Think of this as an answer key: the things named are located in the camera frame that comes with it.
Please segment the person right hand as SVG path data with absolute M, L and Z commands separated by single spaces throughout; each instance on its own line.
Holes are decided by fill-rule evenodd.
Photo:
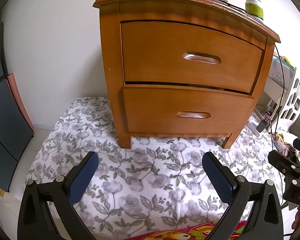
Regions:
M 300 205 L 298 206 L 298 211 L 295 215 L 295 220 L 292 224 L 292 229 L 295 230 L 300 226 Z

